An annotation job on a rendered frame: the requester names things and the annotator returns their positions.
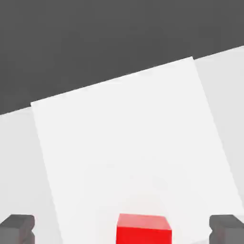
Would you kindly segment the small red cube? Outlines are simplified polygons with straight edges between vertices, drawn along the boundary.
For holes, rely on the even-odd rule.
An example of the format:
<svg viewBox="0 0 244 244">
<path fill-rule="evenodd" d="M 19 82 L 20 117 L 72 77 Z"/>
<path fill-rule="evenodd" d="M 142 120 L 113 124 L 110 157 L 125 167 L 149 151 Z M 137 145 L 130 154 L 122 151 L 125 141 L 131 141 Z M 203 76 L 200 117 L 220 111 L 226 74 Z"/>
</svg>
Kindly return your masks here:
<svg viewBox="0 0 244 244">
<path fill-rule="evenodd" d="M 172 244 L 172 229 L 164 216 L 121 213 L 116 244 Z"/>
</svg>

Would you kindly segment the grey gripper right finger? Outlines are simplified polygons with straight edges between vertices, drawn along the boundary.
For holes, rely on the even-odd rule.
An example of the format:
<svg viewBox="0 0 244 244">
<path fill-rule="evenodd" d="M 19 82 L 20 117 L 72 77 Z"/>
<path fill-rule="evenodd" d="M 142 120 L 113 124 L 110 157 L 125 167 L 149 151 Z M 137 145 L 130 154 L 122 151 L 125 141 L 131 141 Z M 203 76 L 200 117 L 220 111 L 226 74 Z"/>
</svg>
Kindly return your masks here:
<svg viewBox="0 0 244 244">
<path fill-rule="evenodd" d="M 244 244 L 244 223 L 234 215 L 211 215 L 209 226 L 209 244 Z"/>
</svg>

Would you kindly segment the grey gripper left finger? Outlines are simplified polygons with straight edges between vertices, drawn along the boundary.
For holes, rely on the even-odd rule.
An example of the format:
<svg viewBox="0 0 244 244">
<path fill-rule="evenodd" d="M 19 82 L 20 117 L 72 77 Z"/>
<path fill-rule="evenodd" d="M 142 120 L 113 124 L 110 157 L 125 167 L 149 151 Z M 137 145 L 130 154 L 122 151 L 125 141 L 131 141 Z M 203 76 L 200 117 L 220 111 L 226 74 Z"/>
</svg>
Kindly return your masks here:
<svg viewBox="0 0 244 244">
<path fill-rule="evenodd" d="M 35 244 L 33 215 L 11 214 L 0 224 L 0 244 Z"/>
</svg>

